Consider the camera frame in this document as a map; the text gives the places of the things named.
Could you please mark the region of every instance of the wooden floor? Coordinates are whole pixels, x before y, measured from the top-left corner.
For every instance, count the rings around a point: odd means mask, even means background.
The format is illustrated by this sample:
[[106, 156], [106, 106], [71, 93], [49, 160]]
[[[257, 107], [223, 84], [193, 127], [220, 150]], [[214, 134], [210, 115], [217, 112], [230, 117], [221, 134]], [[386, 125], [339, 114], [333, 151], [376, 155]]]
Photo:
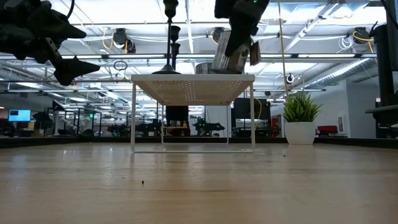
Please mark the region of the wooden floor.
[[254, 154], [132, 154], [128, 144], [1, 149], [0, 223], [398, 223], [398, 150], [257, 148]]

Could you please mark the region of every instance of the white planter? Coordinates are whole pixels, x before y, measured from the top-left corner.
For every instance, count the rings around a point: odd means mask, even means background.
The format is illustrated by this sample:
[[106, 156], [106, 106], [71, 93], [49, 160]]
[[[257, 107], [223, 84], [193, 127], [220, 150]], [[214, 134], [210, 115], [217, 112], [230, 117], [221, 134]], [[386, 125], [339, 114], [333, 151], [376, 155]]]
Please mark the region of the white planter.
[[285, 123], [285, 135], [289, 144], [309, 144], [315, 139], [314, 122]]

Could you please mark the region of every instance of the white table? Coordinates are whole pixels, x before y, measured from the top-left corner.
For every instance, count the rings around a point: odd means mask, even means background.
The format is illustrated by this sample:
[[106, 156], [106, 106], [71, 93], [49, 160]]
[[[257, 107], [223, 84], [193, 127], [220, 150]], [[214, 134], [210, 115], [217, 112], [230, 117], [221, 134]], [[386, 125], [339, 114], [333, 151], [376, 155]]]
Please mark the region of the white table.
[[[227, 124], [229, 105], [247, 87], [250, 88], [250, 117], [251, 117], [251, 149], [254, 151], [256, 145], [256, 135], [254, 127], [254, 97], [253, 82], [254, 75], [133, 75], [132, 81], [132, 105], [131, 105], [131, 151], [135, 150], [136, 142], [136, 91], [137, 86], [150, 97], [157, 100], [162, 105], [162, 115], [164, 106], [226, 106]], [[162, 120], [161, 138], [163, 140], [164, 124]], [[239, 151], [216, 151], [217, 153], [227, 152], [236, 153]]]

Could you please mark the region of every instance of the blue screen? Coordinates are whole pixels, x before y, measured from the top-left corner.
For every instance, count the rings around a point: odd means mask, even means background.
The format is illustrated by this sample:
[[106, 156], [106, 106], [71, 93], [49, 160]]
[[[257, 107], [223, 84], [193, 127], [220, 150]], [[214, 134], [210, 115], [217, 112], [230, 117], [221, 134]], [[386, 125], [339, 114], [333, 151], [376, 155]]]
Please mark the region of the blue screen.
[[9, 110], [8, 121], [30, 121], [30, 110]]

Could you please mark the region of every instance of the table leg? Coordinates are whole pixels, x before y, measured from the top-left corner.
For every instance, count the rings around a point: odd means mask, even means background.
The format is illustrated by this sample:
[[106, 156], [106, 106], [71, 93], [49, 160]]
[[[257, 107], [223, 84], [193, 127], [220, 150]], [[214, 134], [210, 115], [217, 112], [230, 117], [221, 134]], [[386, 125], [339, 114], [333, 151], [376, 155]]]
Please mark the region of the table leg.
[[164, 144], [163, 142], [163, 133], [164, 133], [164, 122], [163, 122], [163, 110], [164, 110], [164, 106], [162, 105], [162, 116], [160, 116], [161, 120], [162, 120], [162, 132], [160, 133], [160, 138], [162, 139], [162, 144]]
[[256, 125], [254, 124], [254, 91], [253, 83], [250, 84], [250, 119], [251, 119], [251, 149], [256, 148]]
[[136, 151], [136, 95], [137, 95], [137, 85], [132, 84], [132, 98], [131, 98], [131, 133], [130, 133], [130, 143], [131, 151]]
[[231, 121], [231, 118], [229, 117], [229, 112], [230, 112], [229, 105], [226, 107], [226, 143], [229, 143], [229, 121]]

